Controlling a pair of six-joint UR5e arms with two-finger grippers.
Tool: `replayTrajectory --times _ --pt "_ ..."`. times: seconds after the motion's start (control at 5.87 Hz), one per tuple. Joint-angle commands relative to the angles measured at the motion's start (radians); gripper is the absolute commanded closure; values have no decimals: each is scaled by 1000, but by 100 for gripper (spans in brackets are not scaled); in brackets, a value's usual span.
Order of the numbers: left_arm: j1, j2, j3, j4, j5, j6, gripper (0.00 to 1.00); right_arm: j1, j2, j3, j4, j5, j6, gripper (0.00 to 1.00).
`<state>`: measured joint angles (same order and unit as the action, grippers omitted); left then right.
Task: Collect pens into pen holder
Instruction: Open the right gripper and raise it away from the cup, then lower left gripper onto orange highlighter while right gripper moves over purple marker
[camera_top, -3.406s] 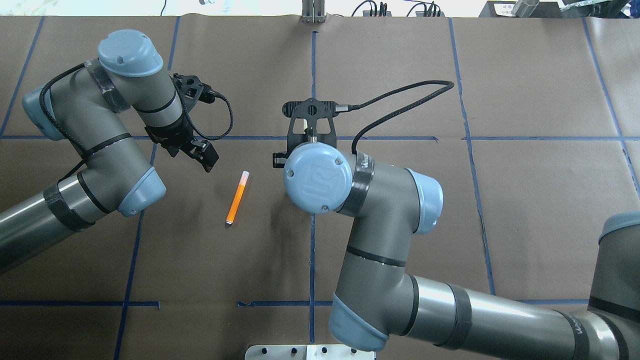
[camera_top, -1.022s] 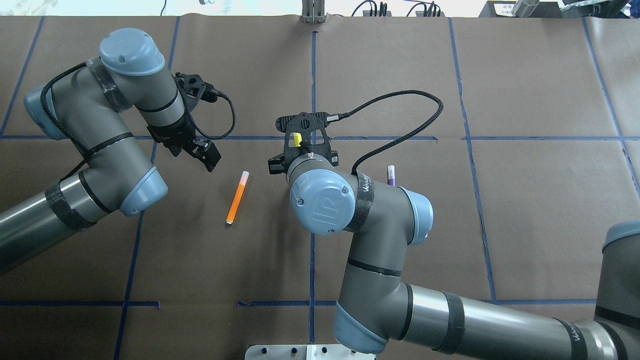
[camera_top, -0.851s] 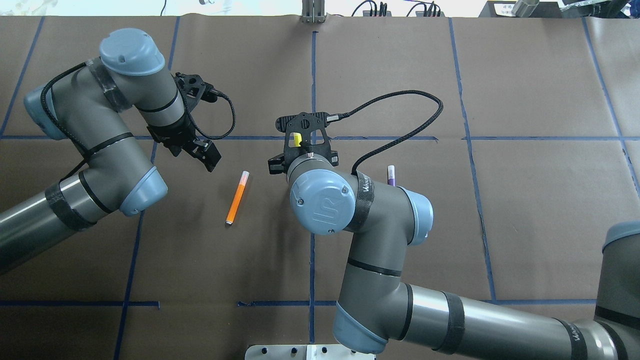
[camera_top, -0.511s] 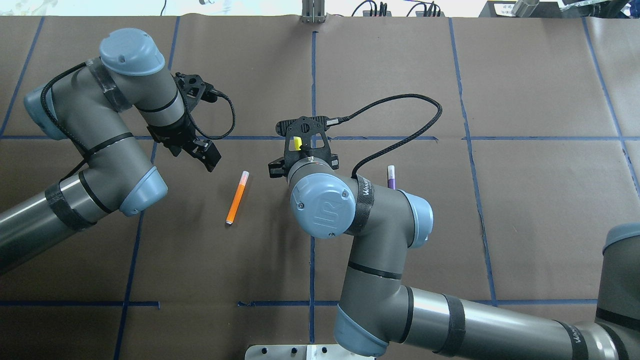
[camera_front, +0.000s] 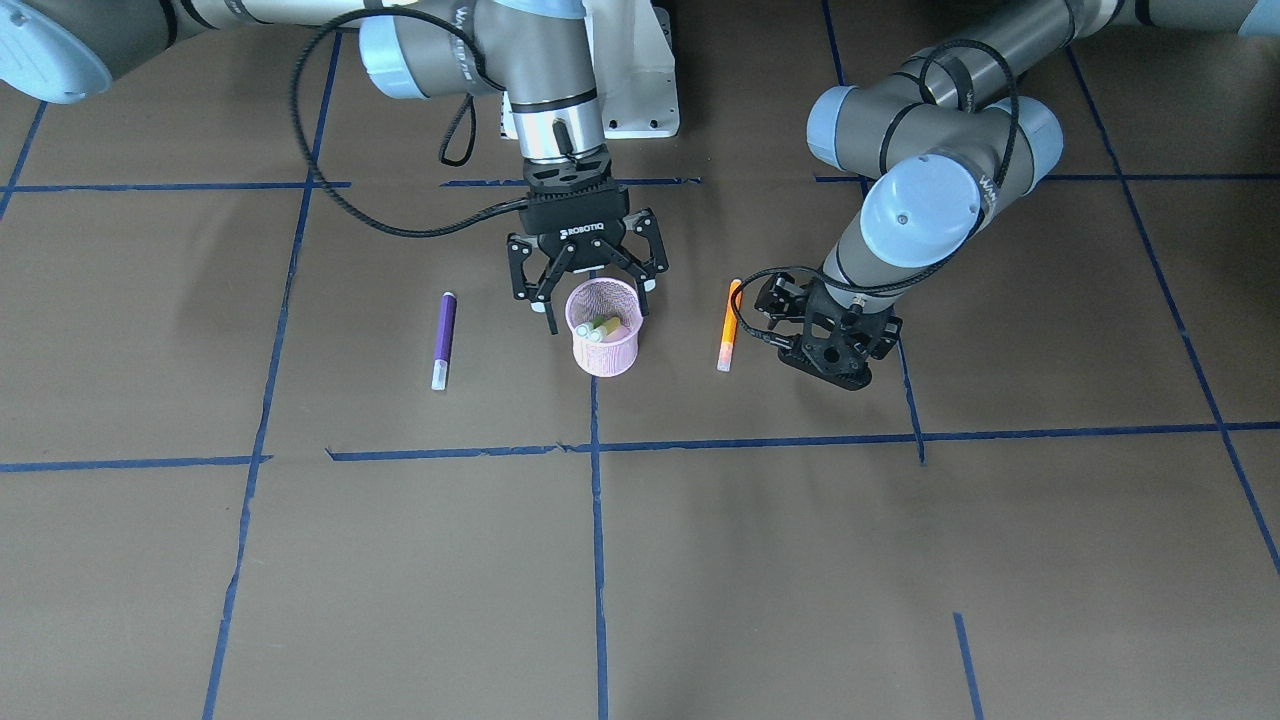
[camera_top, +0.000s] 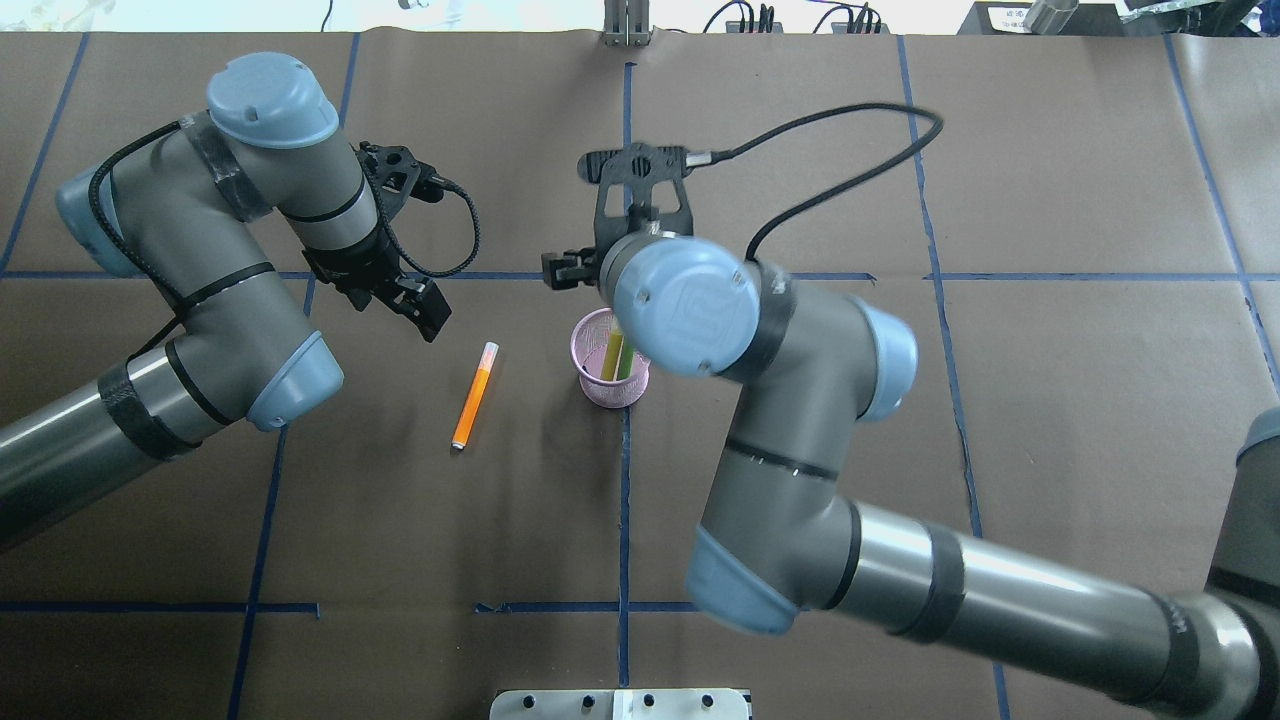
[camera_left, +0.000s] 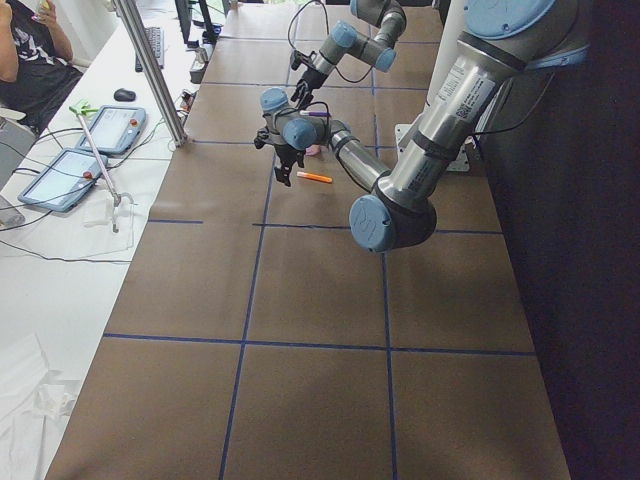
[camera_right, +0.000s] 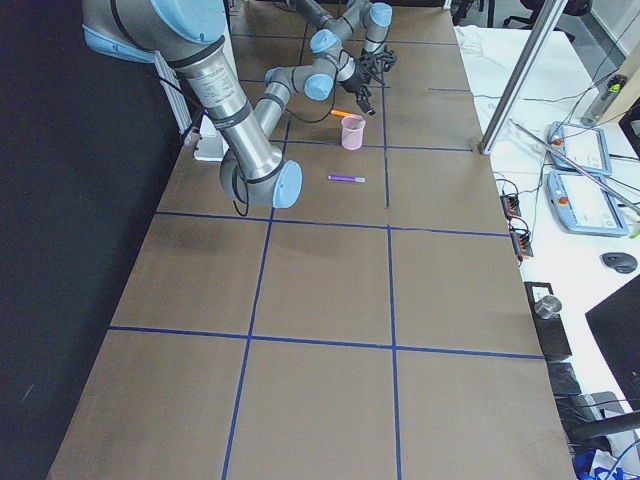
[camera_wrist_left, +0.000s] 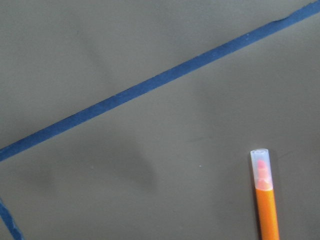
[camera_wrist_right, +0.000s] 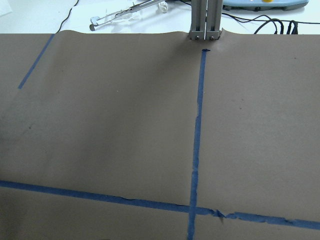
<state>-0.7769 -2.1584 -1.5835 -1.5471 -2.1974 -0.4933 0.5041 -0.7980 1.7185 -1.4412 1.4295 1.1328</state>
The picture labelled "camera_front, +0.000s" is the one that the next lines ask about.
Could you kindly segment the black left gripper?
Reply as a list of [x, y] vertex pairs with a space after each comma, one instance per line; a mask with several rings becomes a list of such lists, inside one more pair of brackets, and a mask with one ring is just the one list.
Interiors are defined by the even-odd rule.
[[842, 389], [858, 391], [872, 380], [869, 361], [881, 360], [900, 341], [901, 319], [892, 310], [864, 313], [845, 307], [822, 281], [810, 281], [806, 315], [799, 334], [781, 341], [778, 360]]

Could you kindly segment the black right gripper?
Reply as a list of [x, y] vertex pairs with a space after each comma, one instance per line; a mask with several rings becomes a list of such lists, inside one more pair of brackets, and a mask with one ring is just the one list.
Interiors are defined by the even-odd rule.
[[[526, 159], [524, 178], [525, 234], [508, 234], [506, 240], [512, 296], [527, 301], [545, 316], [550, 334], [558, 334], [552, 300], [562, 275], [616, 265], [635, 281], [640, 314], [649, 316], [648, 295], [657, 287], [658, 275], [669, 269], [666, 243], [650, 208], [628, 215], [628, 191], [612, 174], [609, 149], [602, 145], [584, 156], [553, 161]], [[646, 258], [625, 246], [628, 234], [646, 242]], [[547, 265], [531, 279], [526, 264], [539, 256]]]

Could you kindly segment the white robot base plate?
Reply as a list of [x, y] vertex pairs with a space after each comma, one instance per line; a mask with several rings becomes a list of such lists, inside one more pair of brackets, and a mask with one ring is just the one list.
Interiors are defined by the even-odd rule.
[[671, 138], [678, 133], [675, 1], [508, 1], [507, 5], [585, 22], [608, 140]]

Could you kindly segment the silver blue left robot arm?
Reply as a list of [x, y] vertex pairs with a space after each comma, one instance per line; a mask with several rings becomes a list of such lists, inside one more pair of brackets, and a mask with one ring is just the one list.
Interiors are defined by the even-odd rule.
[[844, 389], [899, 342], [895, 302], [938, 272], [1057, 164], [1064, 132], [1018, 79], [1110, 26], [1275, 36], [1275, 1], [1010, 1], [860, 88], [836, 86], [806, 122], [812, 154], [870, 181], [861, 209], [820, 266], [772, 270], [756, 309], [780, 360]]

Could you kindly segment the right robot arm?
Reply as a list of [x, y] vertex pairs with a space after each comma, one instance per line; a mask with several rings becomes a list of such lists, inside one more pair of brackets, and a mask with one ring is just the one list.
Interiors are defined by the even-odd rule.
[[[287, 90], [291, 131], [308, 177], [343, 211], [384, 234], [426, 240], [517, 213], [508, 237], [512, 295], [550, 311], [561, 278], [614, 268], [637, 310], [669, 266], [649, 209], [616, 179], [584, 1], [5, 1], [3, 81], [55, 104], [105, 94], [177, 44], [243, 26], [306, 29]], [[524, 160], [522, 197], [421, 229], [380, 222], [323, 174], [303, 128], [300, 86], [329, 37], [352, 33], [370, 81], [388, 97], [502, 95]]]

